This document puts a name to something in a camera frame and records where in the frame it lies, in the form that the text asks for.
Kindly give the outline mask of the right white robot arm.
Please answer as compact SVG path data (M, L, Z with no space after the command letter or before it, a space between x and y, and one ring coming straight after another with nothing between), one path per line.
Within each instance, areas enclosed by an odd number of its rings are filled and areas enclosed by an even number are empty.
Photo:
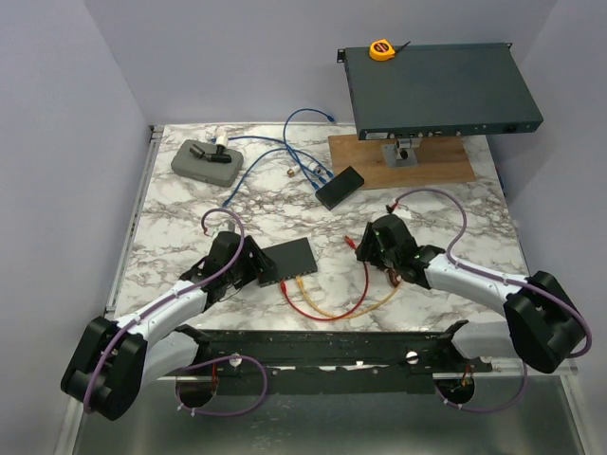
M559 282L546 272L500 274L462 262L438 246L420 246L405 223L387 214L366 225L358 261L392 269L404 282L447 292L497 313L494 322L459 321L436 348L438 364L455 372L480 357L520 358L552 373L587 338L588 326Z

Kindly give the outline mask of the red-brown handle tool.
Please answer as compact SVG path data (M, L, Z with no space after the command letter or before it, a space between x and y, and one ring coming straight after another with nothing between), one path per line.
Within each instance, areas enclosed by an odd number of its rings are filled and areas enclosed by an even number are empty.
M386 276L387 276L388 282L390 283L390 285L393 288L398 288L401 285L402 280L401 280L399 274L392 268L389 268L386 271Z

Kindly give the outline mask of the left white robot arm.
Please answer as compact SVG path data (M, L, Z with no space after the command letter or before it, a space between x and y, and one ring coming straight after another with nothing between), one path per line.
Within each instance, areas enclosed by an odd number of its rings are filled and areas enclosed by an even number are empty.
M86 325L61 379L62 392L84 411L114 421L142 387L161 376L210 371L217 362L211 345L187 320L210 309L229 288L241 289L276 269L252 237L219 233L209 254L159 298L124 317L96 317Z

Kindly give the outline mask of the black TP-Link network switch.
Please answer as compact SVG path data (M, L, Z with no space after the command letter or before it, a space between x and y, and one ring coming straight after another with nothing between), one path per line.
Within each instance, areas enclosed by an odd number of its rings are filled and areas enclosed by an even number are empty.
M306 276L318 271L311 245L306 237L262 249L272 268L258 278L260 287Z

